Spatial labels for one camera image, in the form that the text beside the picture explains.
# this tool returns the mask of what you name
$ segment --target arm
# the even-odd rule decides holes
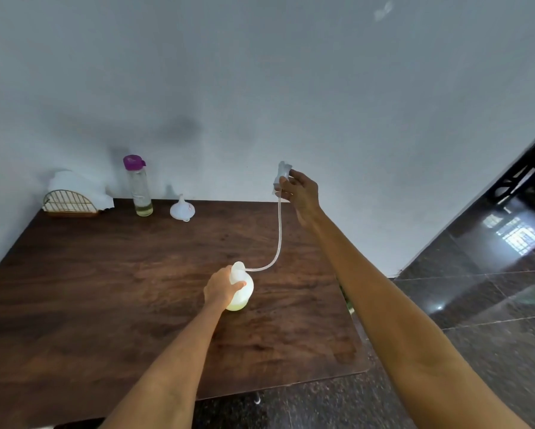
[[[101,425],[102,429],[190,428],[196,390],[212,334],[241,281],[230,285],[231,266],[211,276],[202,311],[152,363]]]
[[[444,333],[351,244],[319,207],[317,184],[291,171],[280,196],[293,203],[361,319],[402,402],[419,427],[527,428]]]

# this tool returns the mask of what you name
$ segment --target wooden table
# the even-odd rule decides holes
[[[195,201],[189,223],[39,212],[0,263],[0,428],[106,416],[203,303],[220,267],[269,263],[277,204]],[[277,263],[225,312],[198,398],[354,374],[368,360],[334,274],[289,204]]]

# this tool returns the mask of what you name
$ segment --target wire basket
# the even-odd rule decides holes
[[[43,208],[55,217],[96,217],[99,210],[84,195],[70,190],[49,191],[43,198]]]

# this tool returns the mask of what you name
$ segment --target tiled floor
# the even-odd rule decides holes
[[[535,428],[535,212],[480,200],[394,280]],[[198,402],[195,428],[414,427],[372,350],[361,375]]]

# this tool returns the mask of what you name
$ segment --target plastic tube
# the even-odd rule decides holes
[[[267,268],[273,266],[277,258],[279,257],[279,252],[281,251],[281,197],[279,197],[279,200],[277,202],[277,218],[279,221],[279,240],[277,242],[277,252],[275,253],[275,257],[271,261],[271,263],[268,266],[264,266],[263,268],[246,268],[246,271],[249,272],[259,272],[264,271]]]

